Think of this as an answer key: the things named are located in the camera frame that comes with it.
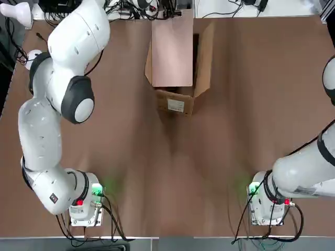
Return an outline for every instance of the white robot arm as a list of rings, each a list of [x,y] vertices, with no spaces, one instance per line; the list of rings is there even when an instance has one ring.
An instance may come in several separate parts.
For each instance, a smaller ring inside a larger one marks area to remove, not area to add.
[[[49,53],[29,53],[36,57],[30,67],[33,98],[18,115],[25,181],[50,213],[69,209],[73,225],[96,224],[102,187],[94,174],[60,166],[60,119],[82,123],[93,112],[91,80],[84,71],[109,40],[104,3],[83,0],[49,36]]]
[[[322,75],[327,95],[335,105],[335,58],[328,61]],[[284,215],[285,199],[335,197],[335,120],[315,139],[294,153],[278,159],[272,172],[259,172],[249,186],[255,191],[250,203],[254,225],[276,225]]]

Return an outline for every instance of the open cardboard box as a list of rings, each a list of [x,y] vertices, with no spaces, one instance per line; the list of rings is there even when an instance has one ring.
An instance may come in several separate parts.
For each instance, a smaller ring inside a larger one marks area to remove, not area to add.
[[[160,110],[170,111],[190,116],[193,111],[194,101],[210,88],[211,64],[213,60],[213,40],[215,34],[215,21],[199,34],[194,41],[193,57],[193,86],[192,87],[157,87],[157,106]],[[145,75],[149,83],[152,82],[152,50],[149,47]]]

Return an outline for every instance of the brown mat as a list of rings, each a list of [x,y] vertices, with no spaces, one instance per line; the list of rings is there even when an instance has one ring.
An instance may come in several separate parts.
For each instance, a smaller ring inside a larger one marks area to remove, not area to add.
[[[206,22],[196,20],[195,29]],[[319,17],[217,22],[211,89],[191,118],[156,110],[144,77],[149,22],[116,21],[90,75],[93,115],[83,125],[62,120],[62,165],[94,172],[115,194],[127,236],[233,236],[252,176],[334,117],[321,83],[334,49]],[[51,28],[35,22],[26,51],[47,48],[35,32],[46,37]],[[21,177],[17,112],[31,97],[27,84],[28,71],[18,65],[0,121],[0,236],[61,236]],[[335,236],[334,201],[296,201],[305,214],[303,235]],[[109,235],[109,223],[105,215],[104,226],[87,233]],[[291,219],[273,233],[293,235]]]

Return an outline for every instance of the green led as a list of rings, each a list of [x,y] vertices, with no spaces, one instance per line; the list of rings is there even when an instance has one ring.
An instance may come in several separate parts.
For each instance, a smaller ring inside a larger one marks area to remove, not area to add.
[[[249,185],[249,193],[255,193],[257,187],[259,187],[260,183],[259,182],[252,182]]]
[[[92,194],[93,195],[103,195],[103,186],[99,183],[92,184]]]

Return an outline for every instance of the box flap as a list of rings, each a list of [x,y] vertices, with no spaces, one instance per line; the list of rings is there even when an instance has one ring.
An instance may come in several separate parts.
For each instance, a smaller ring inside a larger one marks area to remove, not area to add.
[[[152,86],[193,86],[193,11],[151,26]]]
[[[149,81],[149,83],[152,85],[152,50],[151,50],[151,40],[149,44],[149,50],[147,55],[147,61],[146,61],[146,68],[144,69],[144,73]]]
[[[211,64],[213,61],[215,21],[200,34],[199,50],[196,65],[196,84],[194,96],[198,97],[210,88]]]

